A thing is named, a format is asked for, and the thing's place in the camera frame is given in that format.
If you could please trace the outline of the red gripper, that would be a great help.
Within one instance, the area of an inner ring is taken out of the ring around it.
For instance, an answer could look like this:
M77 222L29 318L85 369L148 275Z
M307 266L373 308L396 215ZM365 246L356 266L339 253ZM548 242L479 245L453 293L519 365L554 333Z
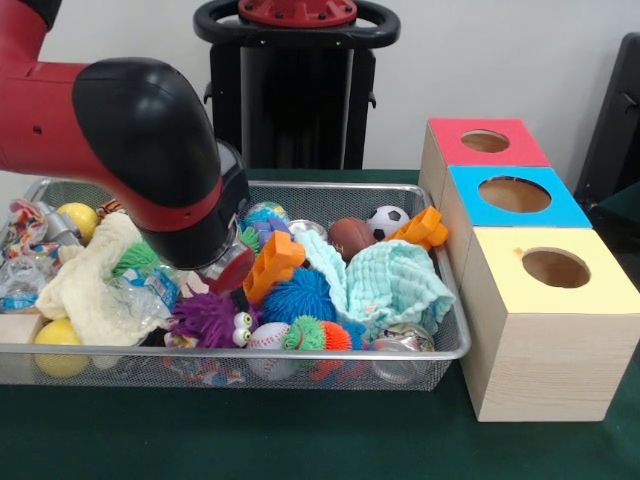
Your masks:
M237 312L249 312L249 301L243 289L243 281L250 273L255 260L254 251L246 244L233 244L219 259L202 269L202 281L215 294L232 291L232 301Z

